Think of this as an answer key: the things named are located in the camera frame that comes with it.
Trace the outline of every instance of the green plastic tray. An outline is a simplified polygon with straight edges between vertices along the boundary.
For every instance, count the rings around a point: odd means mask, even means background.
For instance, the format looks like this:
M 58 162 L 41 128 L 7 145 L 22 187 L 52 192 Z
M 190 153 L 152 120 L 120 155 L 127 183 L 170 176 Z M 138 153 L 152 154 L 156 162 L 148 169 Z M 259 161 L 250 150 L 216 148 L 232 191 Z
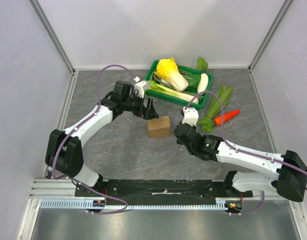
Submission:
M 155 60 L 153 62 L 153 64 L 151 65 L 151 68 L 150 68 L 147 76 L 145 77 L 145 80 L 149 81 L 150 76 L 156 70 L 158 63 L 159 63 L 158 60 Z M 199 70 L 196 70 L 196 69 L 193 69 L 193 68 L 190 68 L 190 67 L 181 66 L 181 65 L 178 66 L 178 69 L 184 70 L 184 71 L 186 71 L 188 73 L 191 73 L 191 74 L 201 74 L 201 71 L 199 71 Z M 207 90 L 209 90 L 210 86 L 211 86 L 211 84 L 213 82 L 213 75 L 211 75 L 209 73 L 207 73 L 207 75 L 209 77 L 209 82 L 208 82 Z M 197 91 L 195 91 L 195 90 L 189 90 L 188 89 L 187 91 L 191 92 L 191 93 L 197 93 Z M 178 104 L 178 105 L 181 105 L 181 106 L 187 106 L 187 104 L 188 104 L 188 101 L 179 99 L 179 98 L 174 97 L 174 96 L 169 96 L 169 95 L 166 95 L 166 94 L 163 94 L 163 93 L 160 93 L 160 92 L 155 92 L 155 91 L 147 90 L 145 92 L 145 94 L 150 96 L 150 97 L 154 97 L 154 98 L 157 98 L 157 99 L 162 99 L 162 100 L 165 100 L 167 102 L 171 102 L 171 103 Z M 205 103 L 206 103 L 207 96 L 208 96 L 207 93 L 203 94 L 203 99 L 200 100 L 198 104 L 197 103 L 192 103 L 190 105 L 190 107 L 194 107 L 196 110 L 202 109 L 204 107 Z

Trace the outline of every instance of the small brown box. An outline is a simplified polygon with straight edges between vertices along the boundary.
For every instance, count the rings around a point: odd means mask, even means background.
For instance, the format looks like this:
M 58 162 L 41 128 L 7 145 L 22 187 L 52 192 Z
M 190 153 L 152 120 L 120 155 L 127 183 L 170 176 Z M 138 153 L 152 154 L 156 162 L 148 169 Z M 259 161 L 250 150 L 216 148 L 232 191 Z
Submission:
M 150 139 L 168 137 L 172 133 L 172 127 L 168 116 L 147 120 L 147 124 Z

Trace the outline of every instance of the white backdrop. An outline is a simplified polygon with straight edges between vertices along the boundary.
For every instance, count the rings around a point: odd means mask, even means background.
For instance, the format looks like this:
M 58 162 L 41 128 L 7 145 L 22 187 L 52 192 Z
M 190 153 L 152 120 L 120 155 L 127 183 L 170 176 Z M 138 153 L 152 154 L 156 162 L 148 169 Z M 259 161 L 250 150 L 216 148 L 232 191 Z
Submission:
M 28 0 L 0 0 L 0 240 L 17 237 L 70 73 Z
M 284 0 L 39 0 L 75 68 L 248 66 Z
M 307 0 L 296 0 L 254 70 L 279 152 L 307 165 Z M 304 205 L 307 214 L 307 192 Z

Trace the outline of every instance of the marble-patterned surface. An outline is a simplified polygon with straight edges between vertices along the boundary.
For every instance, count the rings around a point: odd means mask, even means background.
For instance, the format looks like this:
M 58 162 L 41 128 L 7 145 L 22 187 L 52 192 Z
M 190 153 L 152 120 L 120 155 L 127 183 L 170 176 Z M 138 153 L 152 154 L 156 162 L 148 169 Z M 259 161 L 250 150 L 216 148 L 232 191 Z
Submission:
M 148 70 L 133 70 L 143 79 Z M 225 111 L 240 109 L 241 113 L 225 123 L 228 140 L 260 151 L 272 151 L 265 123 L 247 69 L 210 69 L 213 75 L 211 91 L 216 92 L 221 83 L 234 86 Z M 80 71 L 75 85 L 66 126 L 69 127 L 88 114 L 97 103 L 96 79 L 98 71 Z M 117 80 L 133 82 L 124 70 L 107 70 L 100 81 L 102 96 L 111 91 Z M 212 97 L 199 111 L 202 118 Z M 182 119 L 182 107 L 154 98 L 154 107 L 160 117 L 169 116 L 173 129 Z M 214 135 L 220 136 L 216 127 Z M 202 161 L 190 155 L 176 138 L 149 139 L 145 120 L 125 112 L 100 129 L 83 147 L 87 166 L 106 179 L 217 179 L 225 178 L 228 171 L 247 171 L 242 167 Z

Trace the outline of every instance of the orange carrot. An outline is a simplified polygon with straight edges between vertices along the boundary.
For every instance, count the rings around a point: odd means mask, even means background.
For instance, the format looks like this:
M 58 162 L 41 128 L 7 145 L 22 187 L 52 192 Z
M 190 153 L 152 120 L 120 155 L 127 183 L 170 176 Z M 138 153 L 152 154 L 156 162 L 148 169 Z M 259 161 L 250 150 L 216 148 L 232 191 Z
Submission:
M 237 110 L 234 110 L 234 111 L 231 111 L 231 112 L 227 112 L 223 115 L 223 122 L 227 122 L 228 120 L 232 119 L 234 116 L 238 115 L 240 113 L 240 110 L 237 109 Z M 215 122 L 215 125 L 216 126 L 220 126 L 222 124 L 222 116 L 217 116 L 215 119 L 214 119 L 214 122 Z

